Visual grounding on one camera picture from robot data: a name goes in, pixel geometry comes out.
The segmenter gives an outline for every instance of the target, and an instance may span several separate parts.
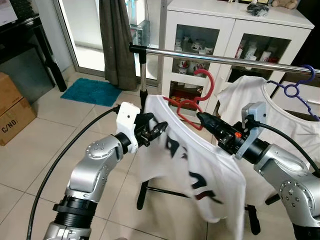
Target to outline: purple clothes hanger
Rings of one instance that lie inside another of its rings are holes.
[[[272,84],[275,84],[275,85],[283,88],[283,89],[284,89],[284,94],[285,94],[287,97],[299,99],[299,100],[308,108],[309,114],[310,114],[312,117],[314,117],[315,120],[320,121],[320,118],[312,112],[311,107],[309,106],[309,104],[299,96],[300,90],[299,90],[299,88],[298,88],[299,84],[309,83],[309,82],[311,82],[311,81],[315,78],[315,76],[316,76],[315,69],[314,69],[312,66],[306,65],[306,64],[305,64],[305,65],[301,65],[301,67],[307,68],[307,69],[309,69],[309,70],[311,71],[311,77],[310,77],[309,79],[307,79],[307,80],[300,80],[300,81],[298,81],[296,84],[288,84],[287,86],[284,86],[284,85],[282,85],[282,84],[280,84],[280,83],[278,83],[278,82],[276,82],[276,81],[272,81],[272,80],[267,81],[267,83],[272,83]],[[288,93],[288,89],[289,89],[289,88],[294,88],[295,91],[296,91],[296,93],[295,93],[295,94],[290,94],[290,93]]]

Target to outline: black print on shirt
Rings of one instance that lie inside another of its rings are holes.
[[[165,148],[170,151],[171,158],[174,157],[179,146],[180,146],[180,144],[176,140],[173,140],[169,136],[167,136]],[[181,158],[188,160],[187,149],[185,147],[182,147],[182,148],[185,150],[185,153],[182,154]],[[199,189],[199,188],[203,188],[203,187],[207,186],[207,181],[199,173],[189,171],[189,175],[190,175],[190,177],[197,179],[197,182],[195,182],[194,184],[191,185],[192,189]],[[195,199],[197,199],[197,200],[201,200],[204,197],[209,197],[215,203],[224,204],[220,200],[215,199],[215,196],[216,195],[215,195],[214,191],[212,191],[212,190],[206,190],[206,191],[201,192],[200,194],[194,195]]]
[[[200,174],[198,173],[194,173],[194,172],[191,172],[189,171],[189,175],[193,178],[196,178],[197,179],[197,182],[192,184],[191,187],[193,189],[198,189],[198,188],[202,188],[202,187],[205,187],[207,186],[207,181],[205,180],[205,178],[203,176],[201,176]],[[212,199],[212,201],[218,203],[218,204],[223,204],[222,201],[218,200],[218,199],[215,199],[215,193],[214,191],[212,190],[208,190],[208,191],[203,191],[201,192],[200,194],[198,195],[194,195],[195,198],[197,200],[200,200],[200,199],[203,199],[204,197],[209,197],[210,199]]]

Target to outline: glass cabinet door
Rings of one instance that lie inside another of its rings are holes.
[[[310,29],[265,22],[235,21],[225,57],[290,65],[310,33]],[[238,78],[257,76],[279,82],[284,72],[222,64],[216,78],[214,95],[227,88]],[[268,84],[271,94],[275,84]],[[214,111],[217,98],[212,97],[206,111]]]
[[[261,36],[254,34],[243,34],[241,42],[236,50],[235,59],[254,60],[268,63],[279,63],[291,40]],[[243,75],[262,77],[268,80],[272,70],[264,70],[251,67],[231,66],[227,82],[233,83]]]
[[[165,49],[201,55],[223,56],[235,20],[232,18],[168,11],[165,32]],[[163,62],[162,94],[173,99],[190,99],[205,96],[209,90],[209,79],[204,74],[194,74],[198,69],[208,70],[213,77],[220,64],[198,60],[183,60],[165,57]],[[208,101],[199,106],[206,109]],[[183,107],[181,112],[194,116],[196,109]]]

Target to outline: clothes hanger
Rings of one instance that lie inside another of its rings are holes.
[[[208,91],[208,93],[203,96],[203,97],[200,97],[200,96],[196,96],[193,100],[184,100],[182,102],[177,102],[176,100],[173,100],[171,98],[168,98],[168,97],[163,97],[165,100],[167,100],[169,103],[172,103],[174,105],[176,105],[178,108],[176,110],[176,113],[178,114],[178,116],[180,118],[182,118],[184,121],[186,121],[187,123],[189,123],[191,126],[193,126],[195,129],[197,130],[202,130],[203,126],[200,125],[196,125],[195,123],[193,123],[192,121],[190,121],[189,119],[187,119],[184,115],[182,115],[180,113],[180,109],[181,107],[183,107],[184,105],[186,104],[189,104],[189,106],[193,106],[195,107],[197,110],[199,110],[199,112],[203,113],[202,109],[199,107],[199,105],[197,104],[197,101],[205,101],[207,100],[208,98],[210,98],[212,92],[214,91],[214,88],[215,88],[215,80],[214,80],[214,77],[211,75],[211,73],[205,69],[198,69],[194,72],[194,74],[205,74],[209,80],[210,80],[210,89]]]
[[[299,96],[300,90],[299,90],[299,88],[298,88],[298,86],[299,86],[300,84],[309,83],[309,82],[311,82],[311,81],[315,78],[315,76],[316,76],[315,69],[314,69],[312,66],[307,65],[307,64],[301,65],[301,67],[307,68],[307,69],[309,69],[309,70],[311,71],[311,77],[310,77],[309,79],[307,79],[307,80],[300,80],[300,81],[298,81],[296,84],[288,84],[287,86],[284,86],[284,85],[282,85],[282,84],[280,84],[280,83],[278,83],[278,82],[276,82],[276,81],[272,81],[272,80],[267,81],[267,83],[272,83],[272,84],[275,84],[275,85],[283,88],[284,94],[285,94],[288,98],[297,98],[297,99],[299,99],[299,100],[308,108],[309,114],[310,114],[315,120],[320,121],[320,118],[319,118],[316,114],[314,114],[314,113],[312,112],[312,109],[311,109],[310,105],[309,105],[302,97]],[[295,94],[290,94],[290,93],[288,93],[288,89],[289,89],[289,88],[294,88],[295,91],[296,91],[296,93],[295,93]]]

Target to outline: gray curtain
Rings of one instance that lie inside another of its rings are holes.
[[[137,88],[135,58],[125,0],[99,0],[105,79],[119,89]]]

